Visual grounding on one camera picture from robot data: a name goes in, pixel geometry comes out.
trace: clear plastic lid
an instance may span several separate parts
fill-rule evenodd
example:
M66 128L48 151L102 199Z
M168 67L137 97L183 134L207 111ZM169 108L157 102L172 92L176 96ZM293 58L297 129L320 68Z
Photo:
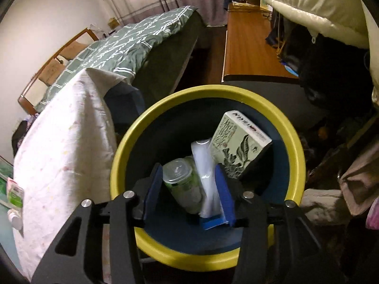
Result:
M192 173L192 167L183 159L178 158L163 166L163 181L168 184L177 184L188 178Z

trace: mattress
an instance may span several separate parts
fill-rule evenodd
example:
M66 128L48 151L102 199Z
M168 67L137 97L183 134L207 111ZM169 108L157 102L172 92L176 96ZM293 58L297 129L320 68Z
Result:
M147 108L173 92L204 27L194 12L180 32L150 51L132 84L141 91Z

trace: white plastic bag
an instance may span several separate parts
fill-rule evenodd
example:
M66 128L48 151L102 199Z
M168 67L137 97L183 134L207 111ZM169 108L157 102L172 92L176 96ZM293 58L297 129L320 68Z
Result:
M191 144L192 155L205 193L203 206L199 213L202 218L222 214L220 197L215 182L215 163L211 156L210 143L211 139L195 141Z
M90 24L90 30L95 33L96 37L98 39L103 39L104 34L108 36L108 33L100 29L99 27L95 26L94 24Z

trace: plant illustration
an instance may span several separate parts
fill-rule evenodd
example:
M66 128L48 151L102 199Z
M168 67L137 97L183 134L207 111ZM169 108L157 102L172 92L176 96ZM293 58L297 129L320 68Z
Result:
M249 135L245 135L241 141L241 145L237 148L236 154L238 158L242 161L242 167L245 167L245 164L249 161L248 152L249 152Z
M237 159L236 155L229 153L229 148L222 150L224 153L224 166L225 171L231 178L238 178L243 171L243 166L240 162L234 163Z

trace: metal bolt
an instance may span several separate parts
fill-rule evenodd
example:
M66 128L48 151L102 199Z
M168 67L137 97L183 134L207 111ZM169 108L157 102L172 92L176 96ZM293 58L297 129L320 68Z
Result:
M85 199L85 200L81 201L81 205L82 205L83 207L91 206L91 204L92 204L92 202L91 202L91 200L89 200L89 199Z
M134 192L133 191L125 191L124 194L123 194L124 198L132 198L134 196Z
M296 203L294 201L291 201L291 200L286 200L284 202L284 204L288 207L288 208L293 208L296 206Z
M251 192L251 191L245 191L245 192L243 193L243 197L244 197L244 198L253 198L253 197L254 197L254 193Z

